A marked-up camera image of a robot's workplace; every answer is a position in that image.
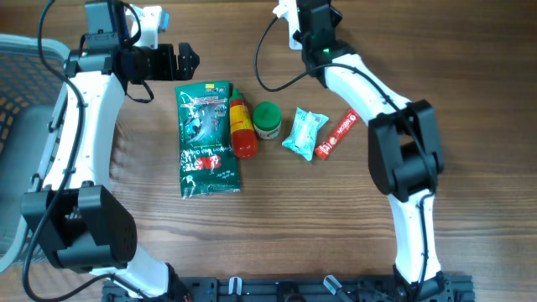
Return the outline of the green 3M gloves packet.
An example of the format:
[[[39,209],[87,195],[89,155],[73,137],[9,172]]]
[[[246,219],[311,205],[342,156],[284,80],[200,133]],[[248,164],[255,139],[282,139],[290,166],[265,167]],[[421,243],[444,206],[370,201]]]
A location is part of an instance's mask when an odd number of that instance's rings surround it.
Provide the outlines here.
[[[238,192],[240,175],[230,133],[231,83],[209,81],[178,86],[175,94],[181,196]]]

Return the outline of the red chili sauce bottle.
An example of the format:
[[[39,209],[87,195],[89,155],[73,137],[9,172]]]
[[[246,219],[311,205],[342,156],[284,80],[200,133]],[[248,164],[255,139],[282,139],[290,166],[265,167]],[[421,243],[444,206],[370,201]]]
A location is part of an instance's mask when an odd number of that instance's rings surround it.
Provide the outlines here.
[[[245,97],[237,88],[230,97],[229,117],[233,153],[240,159],[253,157],[258,152],[258,140]]]

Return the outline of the red Nescafe stick sachet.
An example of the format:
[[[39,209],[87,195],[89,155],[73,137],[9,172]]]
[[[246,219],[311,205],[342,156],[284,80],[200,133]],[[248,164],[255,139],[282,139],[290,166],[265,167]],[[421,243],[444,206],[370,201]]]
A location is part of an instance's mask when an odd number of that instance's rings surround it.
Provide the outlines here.
[[[354,109],[350,109],[341,120],[338,127],[328,136],[328,138],[314,149],[315,154],[320,159],[327,159],[333,149],[342,141],[347,133],[353,128],[361,118]]]

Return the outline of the green lid jar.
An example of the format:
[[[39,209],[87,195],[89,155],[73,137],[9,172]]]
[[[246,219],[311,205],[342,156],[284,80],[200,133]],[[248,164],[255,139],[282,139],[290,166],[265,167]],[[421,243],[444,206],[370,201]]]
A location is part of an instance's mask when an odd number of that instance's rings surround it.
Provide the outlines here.
[[[253,126],[261,139],[278,137],[282,124],[280,108],[273,102],[262,102],[253,110]]]

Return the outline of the mint green wipes packet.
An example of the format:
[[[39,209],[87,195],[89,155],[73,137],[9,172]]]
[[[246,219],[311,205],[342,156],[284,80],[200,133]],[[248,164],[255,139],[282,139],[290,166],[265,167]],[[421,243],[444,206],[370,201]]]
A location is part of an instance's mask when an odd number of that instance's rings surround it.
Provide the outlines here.
[[[282,146],[311,161],[317,133],[328,121],[326,115],[307,112],[298,107],[290,135],[282,142]]]

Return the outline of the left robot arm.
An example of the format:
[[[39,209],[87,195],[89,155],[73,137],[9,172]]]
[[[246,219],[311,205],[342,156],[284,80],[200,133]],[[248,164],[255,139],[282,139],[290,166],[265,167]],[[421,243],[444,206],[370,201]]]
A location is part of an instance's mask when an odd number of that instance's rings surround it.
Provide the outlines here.
[[[173,267],[138,244],[131,214],[110,189],[110,160],[118,113],[129,85],[187,81],[199,57],[187,43],[161,44],[169,14],[159,6],[123,1],[86,3],[88,30],[55,75],[67,96],[52,165],[22,216],[55,268],[106,280],[104,300],[190,301]]]

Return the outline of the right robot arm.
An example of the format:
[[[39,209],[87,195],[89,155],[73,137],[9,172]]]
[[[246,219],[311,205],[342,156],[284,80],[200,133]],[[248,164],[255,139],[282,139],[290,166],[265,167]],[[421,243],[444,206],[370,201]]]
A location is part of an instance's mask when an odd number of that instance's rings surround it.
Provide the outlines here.
[[[295,1],[289,18],[308,73],[340,96],[368,127],[368,169],[394,218],[394,275],[409,301],[441,292],[433,205],[444,169],[435,110],[383,84],[351,45],[336,38],[342,15],[329,1]]]

